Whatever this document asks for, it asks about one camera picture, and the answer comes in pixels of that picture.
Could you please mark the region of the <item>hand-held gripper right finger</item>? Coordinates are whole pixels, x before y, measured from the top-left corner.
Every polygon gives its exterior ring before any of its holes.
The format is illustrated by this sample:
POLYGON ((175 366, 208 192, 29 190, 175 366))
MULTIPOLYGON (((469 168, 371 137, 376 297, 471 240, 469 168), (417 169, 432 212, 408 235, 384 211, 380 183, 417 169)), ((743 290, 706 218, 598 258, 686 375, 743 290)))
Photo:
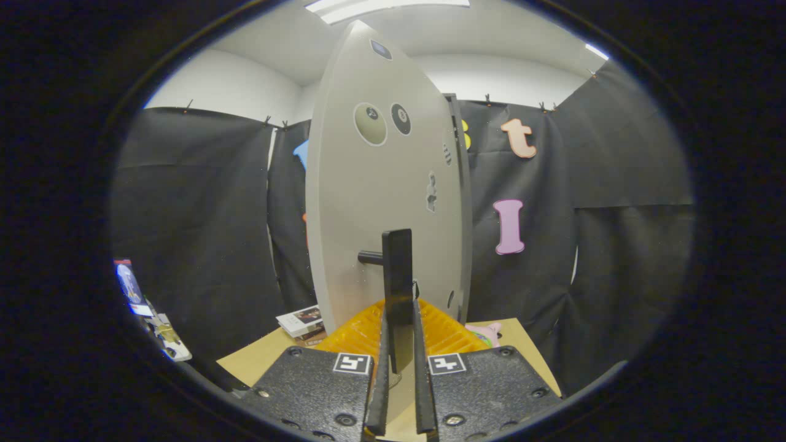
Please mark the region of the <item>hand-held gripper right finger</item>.
POLYGON ((491 441, 562 405, 561 395, 511 345, 430 355, 413 300, 416 431, 429 441, 491 441))

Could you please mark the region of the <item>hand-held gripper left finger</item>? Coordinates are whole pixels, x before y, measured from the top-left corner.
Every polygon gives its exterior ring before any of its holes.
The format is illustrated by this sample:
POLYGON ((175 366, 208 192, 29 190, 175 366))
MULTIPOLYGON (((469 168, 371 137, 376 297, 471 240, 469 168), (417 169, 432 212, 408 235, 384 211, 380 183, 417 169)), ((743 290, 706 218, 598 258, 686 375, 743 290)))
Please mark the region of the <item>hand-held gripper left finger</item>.
POLYGON ((284 349, 243 397, 297 440, 373 441, 386 430, 389 339, 383 301, 316 347, 284 349))

